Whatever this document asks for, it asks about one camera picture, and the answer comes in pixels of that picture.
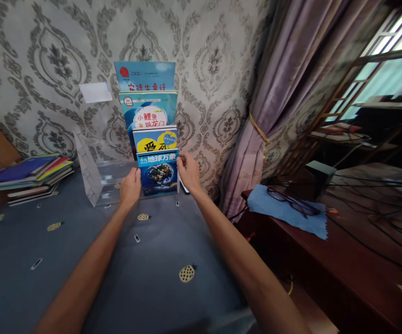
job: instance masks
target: hand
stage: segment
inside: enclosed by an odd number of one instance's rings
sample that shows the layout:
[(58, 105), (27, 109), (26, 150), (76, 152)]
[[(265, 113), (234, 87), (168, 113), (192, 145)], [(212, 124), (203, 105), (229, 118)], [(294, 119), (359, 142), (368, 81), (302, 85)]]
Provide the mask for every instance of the hand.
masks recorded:
[(131, 168), (121, 183), (121, 205), (134, 204), (140, 196), (140, 169)]
[(184, 186), (191, 192), (202, 191), (199, 182), (199, 164), (188, 152), (180, 152), (176, 159), (179, 175)]

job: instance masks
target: damask wallpaper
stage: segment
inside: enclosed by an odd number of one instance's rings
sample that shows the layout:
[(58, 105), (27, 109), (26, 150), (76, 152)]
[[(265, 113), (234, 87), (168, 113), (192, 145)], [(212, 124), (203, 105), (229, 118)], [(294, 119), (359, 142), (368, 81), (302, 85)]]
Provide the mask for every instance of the damask wallpaper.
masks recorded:
[[(175, 61), (179, 148), (215, 198), (275, 2), (0, 0), (0, 129), (23, 156), (74, 159), (78, 126), (108, 143), (96, 159), (131, 158), (114, 61)], [(113, 101), (86, 104), (90, 82), (108, 82)]]

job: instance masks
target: stack of notebooks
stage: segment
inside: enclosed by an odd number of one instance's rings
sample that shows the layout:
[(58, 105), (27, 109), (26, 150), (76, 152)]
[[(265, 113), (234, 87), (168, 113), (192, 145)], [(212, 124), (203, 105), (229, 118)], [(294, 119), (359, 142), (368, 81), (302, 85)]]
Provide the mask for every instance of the stack of notebooks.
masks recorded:
[(144, 195), (178, 191), (173, 62), (115, 62), (119, 99)]
[(0, 171), (0, 191), (8, 194), (15, 206), (53, 195), (60, 181), (71, 175), (73, 162), (59, 154), (34, 156)]

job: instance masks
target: window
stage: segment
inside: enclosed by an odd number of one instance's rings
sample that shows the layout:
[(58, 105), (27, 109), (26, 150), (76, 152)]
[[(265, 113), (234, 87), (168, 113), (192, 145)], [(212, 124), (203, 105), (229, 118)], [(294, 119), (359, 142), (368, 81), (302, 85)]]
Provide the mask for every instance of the window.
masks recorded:
[(402, 95), (402, 8), (394, 10), (366, 46), (321, 115), (350, 120), (372, 96)]

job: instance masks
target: blue notebook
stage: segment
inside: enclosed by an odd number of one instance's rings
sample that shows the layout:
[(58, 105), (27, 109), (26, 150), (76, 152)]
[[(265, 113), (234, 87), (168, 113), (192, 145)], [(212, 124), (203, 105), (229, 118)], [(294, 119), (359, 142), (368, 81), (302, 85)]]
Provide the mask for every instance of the blue notebook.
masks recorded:
[(57, 159), (59, 156), (56, 154), (39, 155), (23, 160), (13, 167), (8, 167), (4, 171), (0, 172), (0, 183), (5, 182), (9, 185), (10, 183), (34, 181), (37, 177), (35, 175), (29, 177), (31, 174), (41, 174), (43, 172), (43, 167), (48, 167), (48, 165)]

